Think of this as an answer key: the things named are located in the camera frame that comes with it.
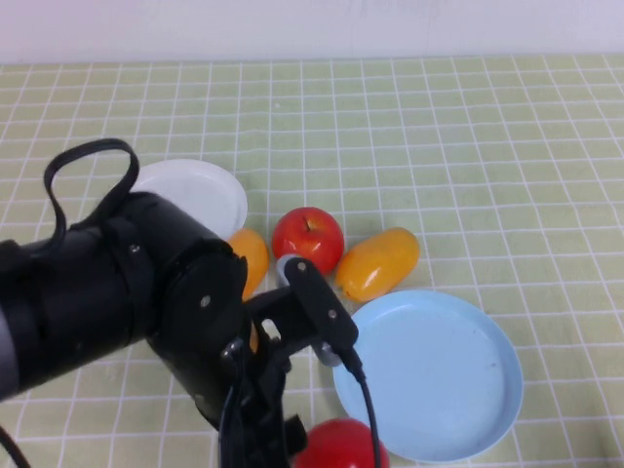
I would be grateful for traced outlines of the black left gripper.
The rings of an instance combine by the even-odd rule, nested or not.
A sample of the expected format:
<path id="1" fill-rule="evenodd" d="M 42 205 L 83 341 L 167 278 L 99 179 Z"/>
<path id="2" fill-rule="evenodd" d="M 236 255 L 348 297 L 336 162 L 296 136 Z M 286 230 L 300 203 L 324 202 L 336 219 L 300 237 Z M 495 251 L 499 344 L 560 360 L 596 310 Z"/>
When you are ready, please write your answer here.
<path id="1" fill-rule="evenodd" d="M 149 344 L 217 430 L 223 467 L 287 467 L 307 447 L 298 414 L 285 419 L 289 358 L 242 299 L 247 263 L 201 239 L 167 266 L 159 330 Z"/>

